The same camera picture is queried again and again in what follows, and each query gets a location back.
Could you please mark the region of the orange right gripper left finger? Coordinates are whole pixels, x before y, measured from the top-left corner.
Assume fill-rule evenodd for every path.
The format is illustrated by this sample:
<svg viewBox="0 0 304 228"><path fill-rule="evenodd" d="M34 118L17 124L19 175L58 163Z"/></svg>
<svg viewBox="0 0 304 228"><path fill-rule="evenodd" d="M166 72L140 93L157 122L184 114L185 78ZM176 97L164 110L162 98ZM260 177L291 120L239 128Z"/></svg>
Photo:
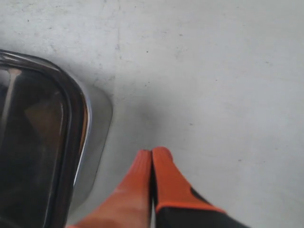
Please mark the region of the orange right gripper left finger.
<svg viewBox="0 0 304 228"><path fill-rule="evenodd" d="M70 228L148 228L152 202L152 153L138 151L129 171L113 193L92 213Z"/></svg>

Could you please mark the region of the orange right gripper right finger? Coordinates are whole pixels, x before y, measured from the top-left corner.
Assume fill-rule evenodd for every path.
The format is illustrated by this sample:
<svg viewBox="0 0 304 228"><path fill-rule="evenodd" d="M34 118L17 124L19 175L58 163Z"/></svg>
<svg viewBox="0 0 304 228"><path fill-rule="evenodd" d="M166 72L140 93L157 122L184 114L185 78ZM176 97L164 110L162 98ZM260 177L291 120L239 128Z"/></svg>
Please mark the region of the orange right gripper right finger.
<svg viewBox="0 0 304 228"><path fill-rule="evenodd" d="M244 228L205 200L181 174L165 147L152 150L155 226L157 228Z"/></svg>

